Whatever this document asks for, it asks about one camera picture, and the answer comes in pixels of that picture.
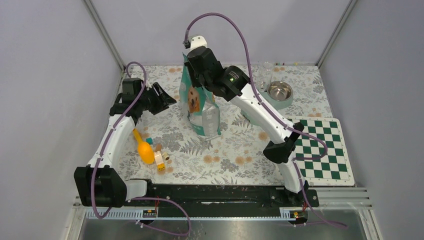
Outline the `green dog food bag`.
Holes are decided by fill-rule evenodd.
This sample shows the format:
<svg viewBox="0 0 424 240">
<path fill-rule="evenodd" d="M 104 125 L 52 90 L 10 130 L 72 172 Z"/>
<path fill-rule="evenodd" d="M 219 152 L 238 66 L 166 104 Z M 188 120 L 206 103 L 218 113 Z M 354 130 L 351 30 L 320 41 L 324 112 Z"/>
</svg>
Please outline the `green dog food bag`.
<svg viewBox="0 0 424 240">
<path fill-rule="evenodd" d="M 192 84 L 189 68 L 184 65 L 179 86 L 181 112 L 192 130 L 210 139 L 221 134 L 220 109 L 212 92 Z"/>
</svg>

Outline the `orange plastic scoop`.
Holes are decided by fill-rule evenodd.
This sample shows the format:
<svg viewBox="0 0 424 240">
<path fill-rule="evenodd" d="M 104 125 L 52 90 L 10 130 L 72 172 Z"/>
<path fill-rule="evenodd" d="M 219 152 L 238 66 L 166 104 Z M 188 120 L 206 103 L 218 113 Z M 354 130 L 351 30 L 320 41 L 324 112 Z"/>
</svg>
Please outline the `orange plastic scoop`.
<svg viewBox="0 0 424 240">
<path fill-rule="evenodd" d="M 141 161 L 148 165 L 153 164 L 155 161 L 155 154 L 151 145 L 142 139 L 139 131 L 136 128 L 133 129 L 132 133 L 137 142 L 137 152 L 141 158 Z"/>
</svg>

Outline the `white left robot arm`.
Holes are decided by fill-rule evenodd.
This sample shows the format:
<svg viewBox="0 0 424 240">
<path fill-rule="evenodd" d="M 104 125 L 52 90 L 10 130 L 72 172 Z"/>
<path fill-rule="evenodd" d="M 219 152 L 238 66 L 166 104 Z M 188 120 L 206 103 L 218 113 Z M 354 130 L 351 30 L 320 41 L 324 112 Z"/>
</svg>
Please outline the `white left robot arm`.
<svg viewBox="0 0 424 240">
<path fill-rule="evenodd" d="M 144 206 L 154 202 L 155 192 L 146 180 L 123 180 L 114 166 L 142 114 L 148 111 L 156 115 L 175 103 L 158 82 L 145 85 L 140 78 L 123 80 L 98 149 L 87 165 L 77 167 L 73 175 L 83 206 L 120 208 L 134 198 Z"/>
</svg>

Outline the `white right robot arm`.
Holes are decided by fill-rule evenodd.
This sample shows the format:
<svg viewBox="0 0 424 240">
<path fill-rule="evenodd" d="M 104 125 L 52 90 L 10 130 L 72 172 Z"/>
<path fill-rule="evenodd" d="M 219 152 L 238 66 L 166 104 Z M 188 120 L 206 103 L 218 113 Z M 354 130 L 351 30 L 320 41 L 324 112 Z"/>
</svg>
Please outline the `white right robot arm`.
<svg viewBox="0 0 424 240">
<path fill-rule="evenodd" d="M 223 67 L 210 48 L 192 48 L 184 64 L 195 86 L 239 107 L 267 133 L 270 141 L 263 154 L 278 167 L 287 201 L 293 206 L 301 205 L 307 199 L 305 179 L 298 174 L 294 157 L 295 143 L 304 126 L 284 118 L 265 99 L 256 96 L 256 88 L 245 72 L 234 65 Z"/>
</svg>

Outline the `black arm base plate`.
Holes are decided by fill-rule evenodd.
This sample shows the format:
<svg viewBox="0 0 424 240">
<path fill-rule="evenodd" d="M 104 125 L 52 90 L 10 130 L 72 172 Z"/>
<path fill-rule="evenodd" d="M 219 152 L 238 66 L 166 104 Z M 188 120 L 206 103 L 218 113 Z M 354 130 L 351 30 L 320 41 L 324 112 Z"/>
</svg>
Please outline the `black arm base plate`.
<svg viewBox="0 0 424 240">
<path fill-rule="evenodd" d="M 302 211 L 306 204 L 318 207 L 316 190 L 292 193 L 274 185 L 198 185 L 148 183 L 144 200 L 131 200 L 126 207 L 152 207 L 159 217 L 183 217 L 171 200 L 190 218 L 278 218 L 282 210 Z"/>
</svg>

